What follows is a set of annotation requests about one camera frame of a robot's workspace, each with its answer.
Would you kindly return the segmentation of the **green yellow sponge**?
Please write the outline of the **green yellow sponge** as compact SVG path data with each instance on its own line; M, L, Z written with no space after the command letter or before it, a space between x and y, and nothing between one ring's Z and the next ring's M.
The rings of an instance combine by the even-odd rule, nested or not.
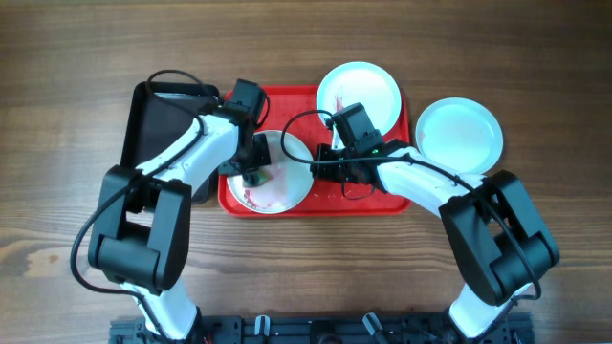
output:
M242 175L242 185L245 188L255 188L269 182L272 178L272 175L266 170L251 171Z

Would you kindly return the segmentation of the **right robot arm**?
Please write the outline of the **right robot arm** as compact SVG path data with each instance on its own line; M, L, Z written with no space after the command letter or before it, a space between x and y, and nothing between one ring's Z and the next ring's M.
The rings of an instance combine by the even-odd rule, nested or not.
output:
M560 260L559 248L520 179L460 173L400 140L368 152L318 148L317 179L369 185L401 196L440 218L465 281L448 309L454 330L475 341L519 300L537 300L540 278Z

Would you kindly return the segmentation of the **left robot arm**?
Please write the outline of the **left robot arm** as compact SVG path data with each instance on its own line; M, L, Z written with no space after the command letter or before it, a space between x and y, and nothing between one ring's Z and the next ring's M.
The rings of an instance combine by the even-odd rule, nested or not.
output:
M252 119L209 114L196 116L157 156L104 176L98 207L81 230L91 235L89 264L114 283L110 293L137 302L153 340L206 338L182 281L194 193L221 167L244 176L270 162L269 141Z

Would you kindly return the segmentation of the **white plate with stain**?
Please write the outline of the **white plate with stain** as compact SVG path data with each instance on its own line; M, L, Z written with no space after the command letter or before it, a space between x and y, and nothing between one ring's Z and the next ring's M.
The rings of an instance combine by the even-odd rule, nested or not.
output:
M281 149L279 130L263 131L267 136L272 163L259 168L272 179L255 188L245 188L242 176L229 177L226 186L232 198L245 208L260 214L278 214L302 202L314 184L308 164L291 160Z

